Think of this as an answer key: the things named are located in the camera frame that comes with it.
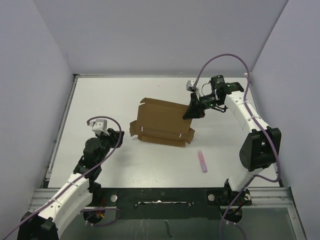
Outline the brown cardboard box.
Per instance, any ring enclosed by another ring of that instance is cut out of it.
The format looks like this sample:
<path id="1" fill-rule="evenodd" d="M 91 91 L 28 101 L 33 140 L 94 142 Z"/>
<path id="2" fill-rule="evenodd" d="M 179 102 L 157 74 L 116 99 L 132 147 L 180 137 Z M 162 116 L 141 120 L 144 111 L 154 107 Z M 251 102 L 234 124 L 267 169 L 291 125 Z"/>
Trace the brown cardboard box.
<path id="1" fill-rule="evenodd" d="M 137 119 L 129 126 L 131 136 L 142 142 L 185 147 L 194 138 L 191 119 L 183 119 L 188 106 L 154 98 L 143 98 Z"/>

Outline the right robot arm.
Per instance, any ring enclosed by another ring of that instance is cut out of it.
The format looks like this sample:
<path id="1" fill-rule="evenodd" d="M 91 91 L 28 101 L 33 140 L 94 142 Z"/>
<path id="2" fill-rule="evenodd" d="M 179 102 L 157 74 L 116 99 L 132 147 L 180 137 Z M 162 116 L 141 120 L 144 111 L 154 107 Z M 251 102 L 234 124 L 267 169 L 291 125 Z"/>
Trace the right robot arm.
<path id="1" fill-rule="evenodd" d="M 208 95 L 200 95 L 195 83 L 194 80 L 186 83 L 186 90 L 191 94 L 183 119 L 204 118 L 205 111 L 209 109 L 221 113 L 230 111 L 242 130 L 247 133 L 239 151 L 242 169 L 227 180 L 229 188 L 222 192 L 223 200 L 232 205 L 240 199 L 240 191 L 251 179 L 278 162 L 282 134 L 278 128 L 270 127 L 259 116 L 239 82 L 225 82 L 222 75 L 214 76 L 208 82 L 211 87 Z"/>

